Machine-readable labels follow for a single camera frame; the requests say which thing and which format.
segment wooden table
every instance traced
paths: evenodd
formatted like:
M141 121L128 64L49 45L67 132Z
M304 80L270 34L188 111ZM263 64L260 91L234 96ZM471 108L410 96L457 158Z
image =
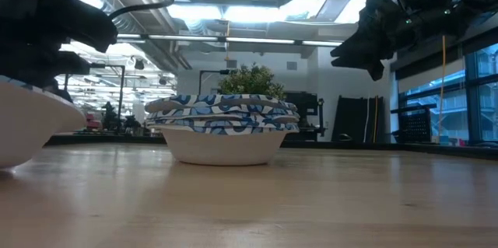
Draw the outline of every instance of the wooden table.
M1 248L497 246L484 160L283 149L215 167L162 145L68 145L0 174Z

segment cable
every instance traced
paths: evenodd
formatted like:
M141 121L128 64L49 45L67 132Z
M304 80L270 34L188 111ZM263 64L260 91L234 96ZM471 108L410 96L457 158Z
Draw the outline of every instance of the cable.
M124 7L124 8L121 8L119 10L112 12L109 15L109 19L114 19L117 16L121 16L127 12L135 12L135 11L150 10L150 9L160 9L160 8L165 8L167 6L170 6L172 4L174 4L174 0L163 0L162 2L158 2L158 3L132 5L132 6Z
M370 117L370 92L368 92L368 98L366 99L366 121L365 121L365 131L363 132L363 143L366 142L366 128L368 127L369 117Z
M377 142L377 114L379 113L379 96L375 96L375 122L373 123L373 143Z

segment fluorescent light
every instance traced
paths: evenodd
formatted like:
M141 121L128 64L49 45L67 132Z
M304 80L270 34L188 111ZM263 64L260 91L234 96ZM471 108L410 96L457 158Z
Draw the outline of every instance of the fluorescent light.
M117 38L122 38L122 39L134 39L134 38L140 38L140 34L118 34Z
M176 41L202 41L202 42L218 41L218 37L188 36L188 35L149 35L149 38L158 39L158 40L176 40Z
M130 44L145 44L145 40L132 40L132 39L118 39L118 43L130 43Z
M221 12L215 5L178 5L167 7L170 16L178 19L221 19Z
M303 41L304 46L317 46L317 47L337 47L342 42L338 41Z
M365 8L366 0L349 0L341 14L335 20L336 23L356 23L359 20L359 11Z
M299 40L291 39L270 39L270 38L246 38L246 37L204 37L204 36L185 36L185 35L148 35L149 39L159 40L177 40L177 41L205 41L217 42L226 41L234 43L258 43L258 44L283 44L283 45L303 45L303 46L316 46L316 47L337 47L341 41L318 41L318 40L305 40L299 43Z
M285 16L274 7L230 6L224 19L239 23L270 23L285 20Z
M288 45L294 44L294 40L242 38L242 37L227 37L226 42L245 42L245 43L261 43L261 44L288 44Z
M98 75L98 77L102 77L102 78L121 78L121 76L118 76L118 75ZM125 75L124 77L126 79L146 79L145 76L141 76L141 75Z
M79 91L80 89L91 89L92 91L86 90L86 91ZM99 95L99 92L104 92L104 93L119 93L121 90L120 87L108 87L108 86L77 86L77 85L68 85L68 91L71 92L77 92L77 93L96 93ZM144 88L144 87L137 87L137 88L131 88L131 87L124 87L123 88L123 93L136 93L136 92L158 92L161 94L166 94L166 93L175 93L172 89L169 88Z

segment paper bowl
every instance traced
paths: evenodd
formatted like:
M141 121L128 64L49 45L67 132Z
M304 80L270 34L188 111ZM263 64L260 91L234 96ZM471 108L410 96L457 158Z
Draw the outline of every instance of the paper bowl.
M86 124L69 101L5 76L0 76L0 99L0 169L29 161L54 133Z
M217 135L161 128L173 157L210 166L253 166L268 163L287 131Z

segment glass window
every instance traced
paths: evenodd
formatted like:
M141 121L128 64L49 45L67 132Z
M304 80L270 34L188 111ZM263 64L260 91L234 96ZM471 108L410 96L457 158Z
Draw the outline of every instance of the glass window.
M498 140L498 82L479 87L482 140Z
M415 94L415 93L421 93L425 92L431 89L437 89L441 87L441 84L443 82L443 79L438 79L434 80L432 82L429 82L425 85L416 87L414 89L410 89L406 94L408 96ZM453 85L453 84L462 84L465 82L465 70L460 70L459 72L455 72L453 74L449 74L444 78L444 85Z
M486 47L475 53L479 77L498 74L498 44Z
M408 100L407 104L409 106L436 104L437 108L430 110L430 119L432 134L439 134L439 94ZM442 135L468 140L467 96L464 89L444 94L442 113Z

